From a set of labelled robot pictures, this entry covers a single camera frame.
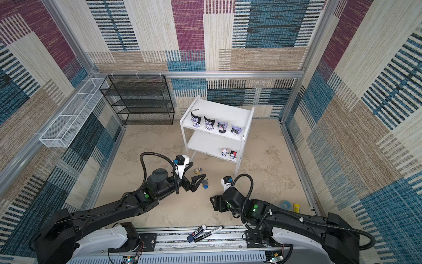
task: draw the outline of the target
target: black wire mesh shelf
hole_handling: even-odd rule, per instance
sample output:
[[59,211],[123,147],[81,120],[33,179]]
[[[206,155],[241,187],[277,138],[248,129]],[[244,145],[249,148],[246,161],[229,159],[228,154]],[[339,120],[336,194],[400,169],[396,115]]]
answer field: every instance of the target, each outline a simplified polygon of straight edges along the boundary
[[125,125],[172,125],[174,107],[164,76],[109,75],[100,89]]

